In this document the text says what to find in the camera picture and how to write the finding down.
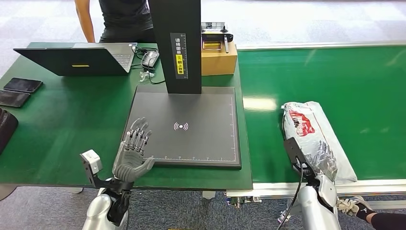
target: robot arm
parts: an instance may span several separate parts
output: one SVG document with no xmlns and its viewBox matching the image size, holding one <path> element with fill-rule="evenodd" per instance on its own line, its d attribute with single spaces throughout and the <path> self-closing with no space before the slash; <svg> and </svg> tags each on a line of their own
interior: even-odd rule
<svg viewBox="0 0 406 230">
<path fill-rule="evenodd" d="M 155 162 L 153 158 L 148 158 L 143 163 L 144 147 L 151 135 L 151 131 L 145 132 L 147 127 L 144 117 L 131 125 L 114 161 L 114 178 L 98 178 L 102 163 L 93 150 L 80 155 L 90 183 L 100 188 L 98 196 L 89 205 L 83 230 L 123 229 L 124 222 L 128 220 L 130 190 L 134 181 L 148 172 Z"/>
<path fill-rule="evenodd" d="M 315 175 L 294 138 L 286 140 L 284 146 L 293 168 L 300 170 L 307 180 L 306 186 L 300 188 L 297 200 L 293 201 L 291 213 L 302 216 L 306 230 L 340 230 L 335 185 L 327 176 Z M 282 215 L 281 225 L 288 215 Z"/>
</svg>

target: green table surface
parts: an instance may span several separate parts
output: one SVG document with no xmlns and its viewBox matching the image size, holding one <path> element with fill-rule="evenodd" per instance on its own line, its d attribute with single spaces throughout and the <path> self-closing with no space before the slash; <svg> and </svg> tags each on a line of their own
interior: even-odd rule
<svg viewBox="0 0 406 230">
<path fill-rule="evenodd" d="M 297 182 L 280 107 L 321 104 L 359 180 L 406 178 L 406 46 L 238 51 L 254 183 Z"/>
<path fill-rule="evenodd" d="M 72 43 L 31 43 L 29 47 L 72 47 Z M 139 44 L 156 47 L 155 44 Z M 36 79 L 44 85 L 22 108 L 7 109 L 19 126 L 0 155 L 0 184 L 91 187 L 79 157 L 93 149 L 104 169 L 111 169 L 139 82 L 139 70 L 129 76 L 59 77 L 19 57 L 0 80 Z M 154 81 L 163 79 L 158 63 Z M 137 187 L 169 189 L 252 189 L 251 166 L 238 68 L 234 75 L 203 77 L 204 86 L 234 86 L 241 149 L 241 170 L 159 168 L 137 180 Z"/>
</svg>

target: cable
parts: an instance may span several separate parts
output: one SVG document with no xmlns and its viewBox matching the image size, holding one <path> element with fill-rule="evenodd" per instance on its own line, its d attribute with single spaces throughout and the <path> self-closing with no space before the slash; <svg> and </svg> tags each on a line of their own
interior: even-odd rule
<svg viewBox="0 0 406 230">
<path fill-rule="evenodd" d="M 142 64 L 142 62 L 144 61 L 144 58 L 148 55 L 148 52 L 150 52 L 150 51 L 156 51 L 156 52 L 158 52 L 158 49 L 157 49 L 157 48 L 153 48 L 153 47 L 140 48 L 140 47 L 138 47 L 138 46 L 135 46 L 135 50 L 133 50 L 132 48 L 131 48 L 131 50 L 134 52 L 135 56 L 136 56 L 138 59 L 141 59 L 141 64 L 131 65 L 131 67 L 133 67 L 133 68 L 131 68 L 131 69 L 142 69 L 142 68 L 147 69 L 149 82 L 150 82 L 151 84 L 153 84 L 153 85 L 157 85 L 157 84 L 161 84 L 161 83 L 164 83 L 164 82 L 165 82 L 165 80 L 162 80 L 162 81 L 159 81 L 159 82 L 153 82 L 153 81 L 151 80 L 150 71 L 151 71 L 151 70 L 152 70 L 152 71 L 155 71 L 156 69 L 155 69 L 155 68 L 151 68 L 151 67 L 150 67 L 150 64 L 151 64 L 151 60 L 154 59 L 154 58 L 156 58 L 156 56 L 149 59 L 149 61 L 148 61 L 148 66 L 145 66 L 145 65 Z"/>
<path fill-rule="evenodd" d="M 303 165 L 302 165 L 302 162 L 300 161 L 300 159 L 299 159 L 297 156 L 296 156 L 296 160 L 297 160 L 297 161 L 299 162 L 299 164 L 300 164 L 300 182 L 299 182 L 299 184 L 298 184 L 298 186 L 297 186 L 296 193 L 294 194 L 293 200 L 292 200 L 291 204 L 289 205 L 288 210 L 287 210 L 286 213 L 285 213 L 285 217 L 283 218 L 282 222 L 279 224 L 279 226 L 277 227 L 276 230 L 279 230 L 279 229 L 281 228 L 281 226 L 284 224 L 284 222 L 286 221 L 286 218 L 288 217 L 289 213 L 291 212 L 291 209 L 292 209 L 292 207 L 293 207 L 293 204 L 294 204 L 295 201 L 296 201 L 297 194 L 299 193 L 300 187 L 302 186 L 302 180 L 303 180 Z"/>
<path fill-rule="evenodd" d="M 153 81 L 151 80 L 151 75 L 149 74 L 149 71 L 150 71 L 149 64 L 151 63 L 151 60 L 152 60 L 152 58 L 148 61 L 148 66 L 147 66 L 149 82 L 150 82 L 151 84 L 153 84 L 153 85 L 158 85 L 158 84 L 164 83 L 165 80 L 162 80 L 162 81 L 159 81 L 159 82 L 153 82 Z"/>
</svg>

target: person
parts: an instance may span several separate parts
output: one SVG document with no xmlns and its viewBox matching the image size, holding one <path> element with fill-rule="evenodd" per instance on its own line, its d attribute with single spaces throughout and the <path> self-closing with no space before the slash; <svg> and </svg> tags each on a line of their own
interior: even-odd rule
<svg viewBox="0 0 406 230">
<path fill-rule="evenodd" d="M 355 196 L 349 199 L 339 200 L 338 210 L 349 216 L 356 216 L 377 230 L 405 230 L 406 215 L 396 213 L 377 213 L 361 197 Z"/>
<path fill-rule="evenodd" d="M 147 0 L 99 0 L 104 18 L 101 43 L 155 43 Z M 75 0 L 80 26 L 88 42 L 95 42 L 90 17 L 90 0 Z"/>
</svg>

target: red printed logo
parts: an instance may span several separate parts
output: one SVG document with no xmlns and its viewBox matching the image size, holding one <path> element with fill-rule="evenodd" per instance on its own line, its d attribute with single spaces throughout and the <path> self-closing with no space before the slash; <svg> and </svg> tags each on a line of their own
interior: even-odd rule
<svg viewBox="0 0 406 230">
<path fill-rule="evenodd" d="M 291 116 L 294 127 L 296 128 L 296 134 L 300 137 L 304 137 L 309 133 L 314 133 L 315 129 L 312 127 L 310 120 L 301 113 L 289 110 L 289 115 Z"/>
</svg>

